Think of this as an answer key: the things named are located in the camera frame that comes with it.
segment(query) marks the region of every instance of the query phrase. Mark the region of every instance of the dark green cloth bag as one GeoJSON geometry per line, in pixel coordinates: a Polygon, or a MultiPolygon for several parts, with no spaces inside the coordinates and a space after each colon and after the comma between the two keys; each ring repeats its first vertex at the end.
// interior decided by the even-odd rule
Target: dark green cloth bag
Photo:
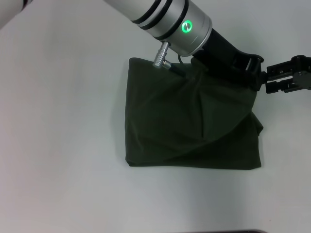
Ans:
{"type": "Polygon", "coordinates": [[[129,166],[261,167],[252,113],[256,92],[216,79],[197,60],[187,78],[139,58],[129,61],[125,109],[129,166]]]}

